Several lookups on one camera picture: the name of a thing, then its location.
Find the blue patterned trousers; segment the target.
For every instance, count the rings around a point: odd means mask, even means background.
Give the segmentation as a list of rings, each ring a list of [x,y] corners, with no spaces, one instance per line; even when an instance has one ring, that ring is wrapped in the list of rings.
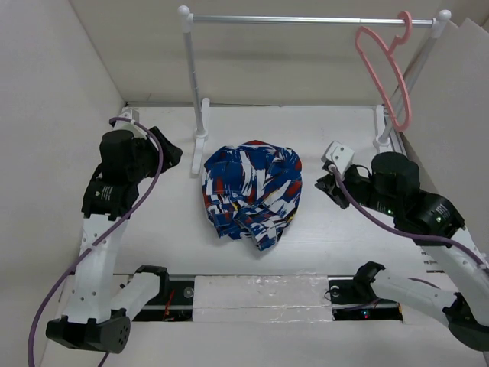
[[[218,237],[251,239],[261,252],[291,224],[302,187],[300,156],[264,141],[224,146],[204,163],[203,202]]]

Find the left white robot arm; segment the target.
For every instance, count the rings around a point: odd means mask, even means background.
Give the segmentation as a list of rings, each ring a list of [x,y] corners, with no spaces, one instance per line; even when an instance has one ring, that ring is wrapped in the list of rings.
[[[72,293],[61,316],[47,323],[45,335],[69,349],[119,354],[142,308],[170,296],[167,269],[153,265],[139,267],[128,284],[112,294],[121,238],[159,176],[178,165],[183,152],[158,127],[145,128],[130,120],[105,133],[99,151],[101,162],[83,196]],[[147,178],[150,187],[140,194],[138,186]]]

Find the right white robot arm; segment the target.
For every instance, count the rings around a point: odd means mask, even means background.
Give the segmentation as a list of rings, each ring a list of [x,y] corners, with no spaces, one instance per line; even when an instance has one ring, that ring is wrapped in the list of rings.
[[[353,164],[354,152],[338,145],[322,156],[324,177],[316,188],[342,209],[353,206],[387,232],[411,239],[450,278],[456,291],[417,278],[402,278],[375,261],[351,280],[366,303],[380,299],[406,305],[437,320],[468,348],[488,351],[488,261],[466,235],[465,221],[445,197],[420,187],[419,166],[397,152],[376,154],[367,176]]]

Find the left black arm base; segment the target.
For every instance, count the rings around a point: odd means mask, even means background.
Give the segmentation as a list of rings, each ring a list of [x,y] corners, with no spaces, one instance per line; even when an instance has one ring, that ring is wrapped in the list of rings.
[[[195,277],[170,275],[163,295],[149,300],[134,322],[186,322],[193,319]]]

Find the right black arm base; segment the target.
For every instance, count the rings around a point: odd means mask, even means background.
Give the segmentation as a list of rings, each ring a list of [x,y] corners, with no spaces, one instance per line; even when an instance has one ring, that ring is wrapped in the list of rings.
[[[403,321],[400,305],[354,289],[352,275],[328,276],[324,298],[331,303],[334,321]]]

